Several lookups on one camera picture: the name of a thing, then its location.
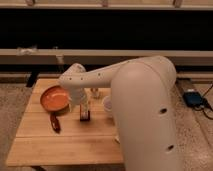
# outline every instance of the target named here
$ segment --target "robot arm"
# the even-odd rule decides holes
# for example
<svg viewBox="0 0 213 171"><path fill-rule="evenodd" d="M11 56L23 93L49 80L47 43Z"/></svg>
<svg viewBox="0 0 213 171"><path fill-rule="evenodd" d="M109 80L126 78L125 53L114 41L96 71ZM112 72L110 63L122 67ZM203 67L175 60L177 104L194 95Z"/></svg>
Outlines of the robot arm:
<svg viewBox="0 0 213 171"><path fill-rule="evenodd" d="M168 59L138 58L84 73L69 70L59 81L70 96L84 96L79 89L86 87L111 87L127 171L182 171L169 95L176 71Z"/></svg>

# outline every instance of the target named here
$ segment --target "black cable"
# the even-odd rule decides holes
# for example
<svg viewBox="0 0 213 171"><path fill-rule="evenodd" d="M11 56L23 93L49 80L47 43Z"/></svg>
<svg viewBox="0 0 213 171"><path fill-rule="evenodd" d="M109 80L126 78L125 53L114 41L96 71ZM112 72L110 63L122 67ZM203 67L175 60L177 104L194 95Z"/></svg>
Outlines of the black cable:
<svg viewBox="0 0 213 171"><path fill-rule="evenodd" d="M212 88L213 88L213 84L208 88L208 90L206 90L205 93L203 93L202 97L205 97L205 95L207 95Z"/></svg>
<svg viewBox="0 0 213 171"><path fill-rule="evenodd" d="M207 112L205 111L205 109L202 109L202 111L203 111L203 114L204 114L204 116L205 116L206 118L208 118L208 119L210 119L210 120L213 120L213 117L209 116L209 115L207 114Z"/></svg>

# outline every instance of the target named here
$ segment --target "floor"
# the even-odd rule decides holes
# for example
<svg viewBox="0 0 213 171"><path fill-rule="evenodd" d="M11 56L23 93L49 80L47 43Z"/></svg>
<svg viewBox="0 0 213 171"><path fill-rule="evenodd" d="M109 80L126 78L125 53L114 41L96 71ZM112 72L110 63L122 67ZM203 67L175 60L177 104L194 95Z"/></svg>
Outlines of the floor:
<svg viewBox="0 0 213 171"><path fill-rule="evenodd" d="M203 93L209 85L196 85ZM23 83L0 84L0 171L32 171L29 167L7 167L5 160L32 92ZM213 90L207 95L213 104ZM177 87L172 91L178 143L185 171L213 170L213 121L185 107ZM45 167L48 171L124 171L123 165Z"/></svg>

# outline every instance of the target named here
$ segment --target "power adapter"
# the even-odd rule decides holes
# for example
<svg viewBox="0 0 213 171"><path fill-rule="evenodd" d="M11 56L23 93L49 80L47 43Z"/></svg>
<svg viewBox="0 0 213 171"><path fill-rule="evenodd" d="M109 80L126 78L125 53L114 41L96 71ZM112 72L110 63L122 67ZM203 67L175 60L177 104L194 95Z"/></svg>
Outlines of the power adapter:
<svg viewBox="0 0 213 171"><path fill-rule="evenodd" d="M188 107L199 107L204 105L204 99L197 91L184 92L183 99Z"/></svg>

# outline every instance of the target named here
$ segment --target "wooden table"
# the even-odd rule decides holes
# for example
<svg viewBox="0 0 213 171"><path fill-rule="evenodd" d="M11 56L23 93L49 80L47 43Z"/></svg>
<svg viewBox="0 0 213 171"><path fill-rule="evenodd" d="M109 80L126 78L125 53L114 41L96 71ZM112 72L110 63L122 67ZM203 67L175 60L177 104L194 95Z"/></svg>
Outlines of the wooden table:
<svg viewBox="0 0 213 171"><path fill-rule="evenodd" d="M8 166L81 165L122 163L112 119L101 101L109 89L100 89L101 98L91 100L91 121L79 121L79 106L58 119L60 134L51 127L49 114L40 105L41 94L57 85L57 79L39 79L34 87L16 133L6 164Z"/></svg>

